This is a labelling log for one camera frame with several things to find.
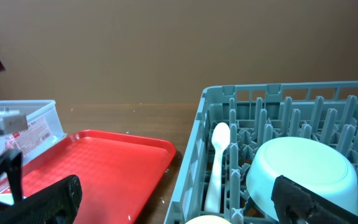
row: dish rack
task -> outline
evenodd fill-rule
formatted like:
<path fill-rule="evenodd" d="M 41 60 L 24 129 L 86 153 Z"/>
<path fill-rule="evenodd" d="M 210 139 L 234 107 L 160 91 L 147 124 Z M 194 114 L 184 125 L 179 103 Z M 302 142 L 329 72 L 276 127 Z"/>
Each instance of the dish rack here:
<path fill-rule="evenodd" d="M 221 210 L 211 213 L 203 209 L 214 158 L 211 136 L 220 122 L 229 125 L 231 143 L 223 155 Z M 349 159 L 358 178 L 358 81 L 206 88 L 165 223 L 200 215 L 231 223 L 278 223 L 248 200 L 246 175 L 258 148 L 283 136 L 331 146 Z"/>

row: white label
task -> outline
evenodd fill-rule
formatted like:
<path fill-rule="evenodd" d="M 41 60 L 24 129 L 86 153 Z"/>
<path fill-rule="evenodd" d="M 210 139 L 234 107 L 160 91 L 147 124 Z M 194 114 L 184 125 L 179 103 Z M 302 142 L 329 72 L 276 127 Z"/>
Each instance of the white label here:
<path fill-rule="evenodd" d="M 37 146 L 52 136 L 44 116 L 28 123 L 29 128 L 19 133 L 14 133 L 16 146 L 21 149 L 23 156 L 27 155 Z"/>

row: wooden table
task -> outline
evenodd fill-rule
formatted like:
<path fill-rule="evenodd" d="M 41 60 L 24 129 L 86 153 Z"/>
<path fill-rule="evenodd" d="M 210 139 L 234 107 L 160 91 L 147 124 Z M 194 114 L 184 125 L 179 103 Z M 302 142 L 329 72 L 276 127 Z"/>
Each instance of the wooden table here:
<path fill-rule="evenodd" d="M 63 130 L 97 129 L 166 139 L 177 154 L 136 223 L 163 223 L 198 104 L 57 105 Z"/>

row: plastic spoon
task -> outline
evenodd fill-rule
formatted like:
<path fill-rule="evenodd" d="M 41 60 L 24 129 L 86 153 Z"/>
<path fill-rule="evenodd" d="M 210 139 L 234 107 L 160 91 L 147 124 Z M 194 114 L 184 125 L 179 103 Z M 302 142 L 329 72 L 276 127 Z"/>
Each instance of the plastic spoon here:
<path fill-rule="evenodd" d="M 221 208 L 222 156 L 224 150 L 230 144 L 230 129 L 226 123 L 219 123 L 216 126 L 211 142 L 215 148 L 215 158 L 206 193 L 204 211 L 219 213 Z"/>

